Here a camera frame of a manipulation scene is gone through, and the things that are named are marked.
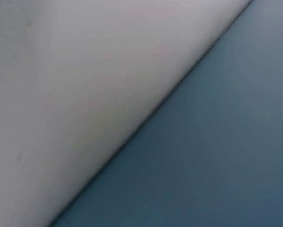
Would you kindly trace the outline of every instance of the blue surface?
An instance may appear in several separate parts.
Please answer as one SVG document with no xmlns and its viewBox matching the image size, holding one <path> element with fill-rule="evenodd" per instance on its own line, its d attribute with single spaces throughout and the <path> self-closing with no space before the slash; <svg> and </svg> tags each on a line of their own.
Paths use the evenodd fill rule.
<svg viewBox="0 0 283 227">
<path fill-rule="evenodd" d="M 254 0 L 54 227 L 283 227 L 283 0 Z"/>
</svg>

